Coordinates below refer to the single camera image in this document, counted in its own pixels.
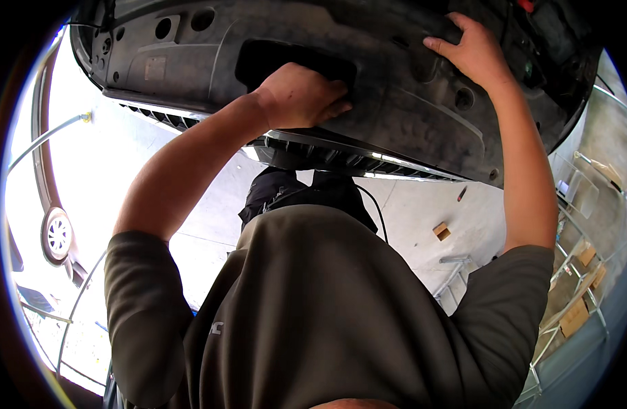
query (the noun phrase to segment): man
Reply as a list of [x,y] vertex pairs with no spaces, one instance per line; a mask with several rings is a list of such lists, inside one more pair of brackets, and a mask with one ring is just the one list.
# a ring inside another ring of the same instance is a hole
[[[505,253],[471,274],[455,314],[445,315],[360,211],[329,195],[324,206],[269,209],[279,198],[254,191],[237,250],[193,317],[167,244],[219,170],[257,135],[351,108],[342,82],[289,63],[165,145],[129,188],[105,267],[113,373],[125,399],[144,408],[513,404],[547,302],[554,185],[492,33],[462,14],[449,18],[461,43],[424,44],[488,92],[506,170]],[[323,183],[352,200],[347,181]],[[262,200],[269,211],[256,210]]]

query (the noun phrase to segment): car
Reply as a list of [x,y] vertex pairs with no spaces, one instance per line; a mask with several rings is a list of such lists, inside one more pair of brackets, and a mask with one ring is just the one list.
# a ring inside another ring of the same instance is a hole
[[448,11],[498,38],[551,153],[584,110],[603,49],[568,1],[88,0],[72,16],[71,44],[103,95],[177,131],[294,61],[345,81],[353,109],[310,129],[271,130],[243,148],[248,157],[285,169],[502,187],[488,94],[423,45],[428,35],[459,42]]

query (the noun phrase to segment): red component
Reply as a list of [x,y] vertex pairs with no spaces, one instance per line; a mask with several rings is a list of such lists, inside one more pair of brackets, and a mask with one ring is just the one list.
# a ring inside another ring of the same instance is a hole
[[518,5],[528,13],[534,12],[534,3],[531,0],[518,0]]

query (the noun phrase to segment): tire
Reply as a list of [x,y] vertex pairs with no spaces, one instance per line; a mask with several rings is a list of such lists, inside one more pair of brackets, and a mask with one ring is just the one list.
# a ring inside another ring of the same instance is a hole
[[68,258],[72,245],[72,225],[62,208],[49,208],[40,228],[40,245],[49,264],[59,267]]

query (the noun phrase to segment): finger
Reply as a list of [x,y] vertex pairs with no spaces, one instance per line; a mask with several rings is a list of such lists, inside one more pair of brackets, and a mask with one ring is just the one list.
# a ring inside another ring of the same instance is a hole
[[443,57],[450,58],[456,45],[450,44],[445,40],[438,39],[436,37],[425,37],[423,40],[424,46],[429,48],[432,51],[437,52]]
[[341,80],[334,80],[329,83],[330,99],[336,101],[347,94],[347,85]]
[[318,116],[318,123],[324,122],[327,119],[336,118],[343,112],[347,112],[352,109],[352,104],[348,101],[336,101],[333,104],[325,108]]
[[465,14],[459,12],[451,12],[447,15],[448,19],[452,20],[452,22],[460,28],[462,31],[466,31],[468,28],[473,27],[477,22],[472,18],[466,16]]

